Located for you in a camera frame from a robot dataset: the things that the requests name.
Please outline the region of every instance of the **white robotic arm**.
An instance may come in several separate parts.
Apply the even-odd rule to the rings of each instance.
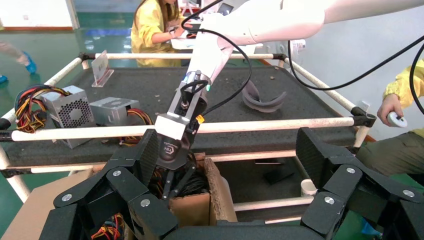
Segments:
[[[249,0],[227,16],[207,14],[200,28],[218,32],[237,45],[251,45],[305,39],[327,23],[383,15],[421,5],[424,0]],[[215,34],[197,34],[187,74],[168,112],[157,117],[155,129],[159,134],[174,140],[183,138],[187,126],[199,114],[198,104],[205,107],[207,101],[206,90],[202,90],[191,102],[182,102],[179,90],[195,80],[205,80],[212,85],[233,49],[230,43]]]

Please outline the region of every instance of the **computer power supply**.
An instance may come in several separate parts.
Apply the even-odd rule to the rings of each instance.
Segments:
[[[137,100],[107,97],[90,103],[95,123],[101,126],[130,126],[137,122],[134,116],[128,116],[128,109],[139,109]]]
[[[93,113],[90,109],[86,92],[76,86],[67,86],[63,90],[70,92],[69,96],[62,96],[56,92],[48,92],[41,96],[47,111],[56,128],[89,128],[95,127]],[[71,149],[89,141],[83,139],[62,140]]]

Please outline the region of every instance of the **gray tabletop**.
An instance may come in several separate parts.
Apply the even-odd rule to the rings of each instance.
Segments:
[[[165,113],[168,110],[175,89],[186,70],[184,67],[116,68],[103,88],[93,88],[91,87],[94,81],[93,72],[87,69],[77,76],[71,85],[85,89],[90,102],[106,97],[138,100],[141,109],[155,120],[155,113]],[[224,69],[207,96],[209,105],[230,96],[239,88],[247,74],[246,68]],[[285,69],[276,69],[273,66],[254,67],[251,80],[259,89],[263,101],[270,101],[282,91],[286,91],[287,97],[281,109],[273,113],[261,113],[245,106],[241,96],[237,96],[208,114],[206,121],[216,123],[339,117],[314,93],[301,86]],[[331,144],[349,146],[355,141],[353,127],[317,128],[314,131]],[[295,129],[198,134],[192,150],[207,154],[293,150],[296,135]],[[70,149],[61,142],[52,143],[52,141],[4,144],[11,167],[105,162],[119,147],[117,141],[111,140],[103,144],[100,139],[92,139],[75,149]]]

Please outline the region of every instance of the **cardboard box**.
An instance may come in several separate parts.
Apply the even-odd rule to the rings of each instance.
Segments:
[[[208,158],[198,162],[206,173],[210,193],[202,193],[169,201],[179,226],[215,225],[217,220],[236,222],[230,191],[215,164]],[[91,177],[91,170],[64,177],[35,188],[17,213],[1,240],[38,240],[53,200],[63,191]]]
[[[204,169],[209,182],[209,192],[169,201],[170,210],[178,218],[179,226],[216,225],[217,220],[237,222],[230,189],[217,166],[209,158],[199,161],[198,165]]]
[[[53,200],[92,174],[91,170],[81,171],[32,190],[1,240],[38,240],[50,210],[55,208]]]

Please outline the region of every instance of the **person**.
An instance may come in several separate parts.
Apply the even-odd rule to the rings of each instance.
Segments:
[[[168,43],[184,29],[177,0],[143,0],[134,14],[131,29],[132,53],[176,53]],[[179,59],[137,59],[139,67],[179,67]]]
[[[400,73],[384,92],[377,116],[387,126],[390,126],[387,120],[390,112],[403,117],[402,109],[414,103],[410,89],[410,70],[411,67],[408,67]],[[424,59],[418,61],[413,80],[416,95],[424,96]],[[360,148],[356,157],[368,168],[386,176],[424,174],[424,128],[393,138],[368,142]]]
[[[24,51],[17,49],[12,44],[0,40],[0,53],[9,55],[12,58],[16,59],[18,63],[25,66],[26,70],[30,74],[35,74],[37,72],[37,65],[30,57],[30,55]],[[0,73],[0,84],[6,82],[7,80],[8,77]]]

